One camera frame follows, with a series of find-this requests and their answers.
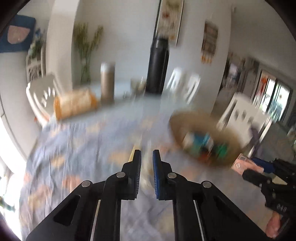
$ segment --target vase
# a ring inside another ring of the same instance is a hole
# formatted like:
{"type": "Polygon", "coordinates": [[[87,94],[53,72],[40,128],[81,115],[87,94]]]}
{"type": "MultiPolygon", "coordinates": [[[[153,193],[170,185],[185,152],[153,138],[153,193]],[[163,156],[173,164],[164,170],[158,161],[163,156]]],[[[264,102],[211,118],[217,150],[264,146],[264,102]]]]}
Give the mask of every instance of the vase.
{"type": "Polygon", "coordinates": [[[89,84],[91,82],[90,74],[90,55],[81,60],[81,84],[89,84]]]}

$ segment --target silver screw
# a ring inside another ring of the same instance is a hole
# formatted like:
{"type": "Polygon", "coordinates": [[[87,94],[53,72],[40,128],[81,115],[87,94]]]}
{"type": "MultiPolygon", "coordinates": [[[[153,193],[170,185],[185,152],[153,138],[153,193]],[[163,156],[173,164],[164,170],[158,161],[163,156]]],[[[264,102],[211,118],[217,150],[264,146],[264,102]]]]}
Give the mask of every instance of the silver screw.
{"type": "Polygon", "coordinates": [[[171,173],[168,174],[168,178],[174,179],[176,177],[177,177],[177,174],[174,173],[174,172],[171,172],[171,173]]]}
{"type": "Polygon", "coordinates": [[[125,177],[126,176],[126,174],[124,173],[124,172],[118,172],[117,174],[116,174],[116,177],[119,177],[119,178],[123,178],[123,177],[125,177]]]}
{"type": "Polygon", "coordinates": [[[202,183],[202,185],[205,187],[205,188],[210,188],[212,186],[212,184],[208,181],[205,181],[202,183]]]}
{"type": "Polygon", "coordinates": [[[83,181],[83,182],[81,183],[81,186],[83,186],[84,188],[87,188],[87,187],[90,186],[90,184],[91,184],[90,181],[83,181]]]}

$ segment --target white chair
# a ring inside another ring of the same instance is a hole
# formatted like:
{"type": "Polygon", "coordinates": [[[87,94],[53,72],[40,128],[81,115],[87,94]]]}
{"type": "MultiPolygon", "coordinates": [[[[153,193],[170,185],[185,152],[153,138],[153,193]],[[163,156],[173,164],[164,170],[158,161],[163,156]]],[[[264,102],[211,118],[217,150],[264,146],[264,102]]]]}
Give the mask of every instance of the white chair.
{"type": "Polygon", "coordinates": [[[188,83],[184,88],[184,91],[185,91],[184,99],[187,102],[187,104],[189,104],[193,100],[195,94],[199,89],[199,86],[200,86],[200,76],[198,74],[192,74],[188,83]]]}
{"type": "Polygon", "coordinates": [[[173,93],[179,92],[184,86],[185,77],[186,72],[183,69],[175,68],[165,89],[169,89],[169,91],[173,93]]]}
{"type": "Polygon", "coordinates": [[[38,122],[44,127],[54,113],[54,98],[60,94],[54,76],[49,74],[32,80],[28,83],[26,94],[38,122]]]}
{"type": "Polygon", "coordinates": [[[270,117],[256,108],[249,97],[242,93],[235,93],[217,127],[219,129],[224,126],[230,127],[237,133],[241,147],[245,147],[252,138],[249,131],[251,125],[259,132],[269,120],[270,117]]]}

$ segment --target sliding glass door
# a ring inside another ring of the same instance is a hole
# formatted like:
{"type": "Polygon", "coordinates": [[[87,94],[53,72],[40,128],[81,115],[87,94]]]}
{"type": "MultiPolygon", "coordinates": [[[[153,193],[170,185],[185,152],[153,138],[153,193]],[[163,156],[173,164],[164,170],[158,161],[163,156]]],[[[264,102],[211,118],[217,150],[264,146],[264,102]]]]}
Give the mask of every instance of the sliding glass door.
{"type": "Polygon", "coordinates": [[[268,79],[259,108],[268,113],[274,122],[281,121],[287,111],[292,90],[280,80],[268,79]]]}

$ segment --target white lid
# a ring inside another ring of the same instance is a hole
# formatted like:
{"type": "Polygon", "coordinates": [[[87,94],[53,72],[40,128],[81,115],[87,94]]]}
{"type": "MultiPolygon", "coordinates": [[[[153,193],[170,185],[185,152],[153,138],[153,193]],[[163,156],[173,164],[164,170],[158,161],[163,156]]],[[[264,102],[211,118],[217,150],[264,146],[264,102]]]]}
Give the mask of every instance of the white lid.
{"type": "Polygon", "coordinates": [[[102,63],[101,72],[115,72],[115,63],[102,63]]]}

